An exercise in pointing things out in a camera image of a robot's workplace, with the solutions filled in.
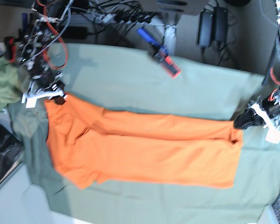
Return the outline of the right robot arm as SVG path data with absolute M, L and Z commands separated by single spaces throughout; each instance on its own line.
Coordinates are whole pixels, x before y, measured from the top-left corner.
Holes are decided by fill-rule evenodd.
M 71 20 L 71 0 L 36 0 L 32 4 L 30 21 L 18 48 L 18 65 L 28 72 L 29 85 L 21 102 L 26 108 L 34 108 L 39 99 L 54 100 L 64 104 L 67 95 L 60 80 L 62 69 L 69 59 L 67 45 L 62 34 Z M 49 57 L 53 43 L 61 44 L 65 62 L 54 65 Z

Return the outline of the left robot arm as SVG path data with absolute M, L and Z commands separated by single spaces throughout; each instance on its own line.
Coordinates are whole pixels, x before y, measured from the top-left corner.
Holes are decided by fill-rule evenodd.
M 251 126 L 269 127 L 271 121 L 273 128 L 278 128 L 280 125 L 280 0 L 275 1 L 275 7 L 278 33 L 262 85 L 264 86 L 268 80 L 272 80 L 278 88 L 273 90 L 269 96 L 258 97 L 255 102 L 250 102 L 244 112 L 234 120 L 233 126 L 236 129 L 244 130 Z

